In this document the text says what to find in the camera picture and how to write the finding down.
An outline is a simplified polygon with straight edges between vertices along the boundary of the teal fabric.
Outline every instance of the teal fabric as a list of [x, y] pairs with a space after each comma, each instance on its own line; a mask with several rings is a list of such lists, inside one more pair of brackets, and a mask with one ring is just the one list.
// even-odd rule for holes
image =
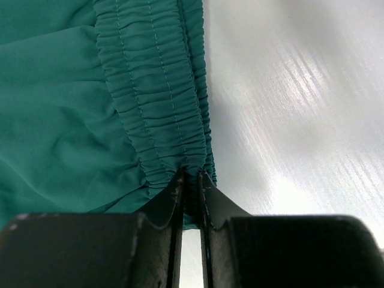
[[0, 227], [215, 180], [200, 0], [0, 1]]

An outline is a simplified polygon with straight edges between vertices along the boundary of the black metal clamp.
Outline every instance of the black metal clamp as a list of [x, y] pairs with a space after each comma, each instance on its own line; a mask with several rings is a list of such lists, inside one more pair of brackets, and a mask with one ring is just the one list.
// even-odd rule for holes
[[[179, 286], [184, 174], [133, 214], [23, 214], [0, 234], [1, 288]], [[199, 175], [206, 288], [384, 287], [346, 216], [251, 216]]]

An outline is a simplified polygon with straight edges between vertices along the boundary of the scratched surface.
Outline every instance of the scratched surface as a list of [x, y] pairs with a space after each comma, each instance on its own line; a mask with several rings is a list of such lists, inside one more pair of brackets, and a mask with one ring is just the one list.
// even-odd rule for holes
[[[253, 214], [360, 218], [384, 248], [384, 1], [205, 0], [218, 186]], [[198, 231], [181, 288], [202, 287]]]

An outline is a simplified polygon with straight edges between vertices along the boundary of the stitching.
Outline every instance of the stitching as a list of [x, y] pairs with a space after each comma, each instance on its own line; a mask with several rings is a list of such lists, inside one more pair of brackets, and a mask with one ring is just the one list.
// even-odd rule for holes
[[142, 116], [142, 118], [143, 118], [143, 122], [144, 122], [145, 128], [146, 128], [146, 130], [147, 130], [147, 132], [148, 132], [149, 138], [151, 139], [152, 144], [153, 144], [153, 146], [154, 146], [154, 148], [155, 148], [157, 158], [159, 158], [160, 163], [163, 165], [163, 167], [164, 167], [164, 171], [165, 171], [166, 175], [168, 176], [168, 179], [170, 180], [170, 176], [169, 176], [169, 174], [167, 173], [166, 166], [164, 165], [163, 159], [160, 157], [160, 155], [159, 155], [159, 153], [158, 153], [158, 149], [157, 149], [157, 147], [155, 146], [155, 141], [154, 141], [152, 135], [151, 135], [150, 132], [149, 132], [149, 128], [148, 128], [148, 126], [147, 126], [147, 124], [146, 124], [146, 121], [145, 121], [145, 118], [144, 118], [143, 110], [142, 110], [141, 105], [140, 105], [139, 96], [138, 96], [138, 94], [137, 94], [137, 89], [135, 88], [135, 84], [134, 84], [134, 82], [133, 82], [133, 78], [132, 78], [132, 74], [131, 74], [130, 66], [129, 66], [129, 64], [128, 64], [127, 54], [125, 53], [124, 42], [123, 42], [123, 40], [122, 40], [122, 36], [121, 36], [120, 16], [119, 16], [119, 4], [118, 4], [118, 0], [115, 0], [115, 2], [116, 2], [116, 13], [117, 13], [117, 17], [118, 17], [119, 38], [120, 38], [120, 41], [121, 41], [122, 52], [123, 52], [123, 54], [124, 54], [125, 63], [127, 64], [128, 73], [129, 73], [129, 75], [130, 75], [130, 80], [131, 80], [131, 82], [132, 82], [132, 88], [133, 88], [133, 91], [134, 91], [134, 94], [135, 94], [135, 97], [136, 97], [136, 100], [137, 100], [138, 108], [139, 108], [139, 110], [140, 110], [140, 114], [141, 114], [141, 116]]
[[174, 115], [174, 117], [175, 117], [175, 122], [176, 122], [176, 125], [177, 125], [177, 127], [178, 127], [178, 131], [179, 131], [179, 134], [180, 134], [180, 140], [181, 140], [182, 147], [183, 147], [183, 149], [184, 149], [184, 154], [185, 154], [185, 157], [186, 157], [186, 160], [187, 160], [187, 164], [189, 165], [189, 160], [188, 160], [188, 155], [187, 155], [187, 149], [186, 149], [186, 147], [185, 147], [185, 143], [184, 143], [184, 140], [183, 140], [183, 137], [182, 137], [182, 134], [181, 134], [181, 129], [180, 129], [180, 126], [179, 126], [178, 119], [177, 119], [177, 117], [176, 117], [176, 110], [175, 110], [175, 104], [174, 104], [174, 102], [173, 102], [172, 90], [171, 90], [171, 88], [170, 88], [170, 84], [169, 84], [169, 81], [168, 81], [168, 76], [167, 76], [166, 69], [165, 69], [164, 62], [163, 62], [163, 57], [161, 56], [160, 48], [159, 48], [159, 45], [158, 45], [157, 34], [156, 34], [156, 32], [155, 32], [155, 26], [154, 26], [154, 20], [153, 20], [153, 18], [152, 18], [151, 3], [150, 3], [149, 0], [148, 0], [148, 8], [149, 8], [149, 17], [151, 18], [152, 30], [153, 30], [154, 35], [155, 35], [155, 41], [156, 41], [157, 52], [158, 52], [158, 55], [159, 55], [159, 57], [160, 57], [161, 67], [162, 67], [162, 69], [163, 69], [164, 75], [165, 75], [165, 77], [166, 77], [167, 85], [168, 85], [168, 90], [169, 90], [169, 95], [170, 95], [170, 102], [172, 103], [173, 115]]

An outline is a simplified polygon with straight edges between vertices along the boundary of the white backdrop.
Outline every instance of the white backdrop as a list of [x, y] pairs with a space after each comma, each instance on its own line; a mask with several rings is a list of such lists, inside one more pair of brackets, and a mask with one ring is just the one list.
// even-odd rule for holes
[[[384, 248], [384, 1], [205, 0], [219, 189], [252, 214], [349, 214]], [[181, 288], [202, 284], [198, 231]]]

